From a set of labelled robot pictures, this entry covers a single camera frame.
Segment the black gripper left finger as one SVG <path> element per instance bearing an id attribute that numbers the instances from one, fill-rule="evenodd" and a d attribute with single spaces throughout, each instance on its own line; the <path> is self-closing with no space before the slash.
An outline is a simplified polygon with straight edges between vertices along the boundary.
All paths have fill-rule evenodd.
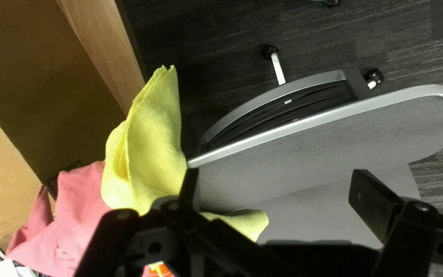
<path id="1" fill-rule="evenodd" d="M 144 277 L 153 264 L 173 277 L 256 277 L 249 257 L 255 244 L 193 209 L 196 176 L 189 169 L 179 193 L 159 196 L 146 215 L 129 207 L 106 212 L 73 277 Z"/>

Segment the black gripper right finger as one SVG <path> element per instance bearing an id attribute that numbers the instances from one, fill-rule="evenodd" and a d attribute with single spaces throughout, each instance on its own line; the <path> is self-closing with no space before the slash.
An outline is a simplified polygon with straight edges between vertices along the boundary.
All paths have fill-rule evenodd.
<path id="1" fill-rule="evenodd" d="M 443 264 L 443 213 L 432 204 L 401 196 L 367 169 L 352 172 L 347 201 L 381 249 L 370 277 L 427 277 Z"/>

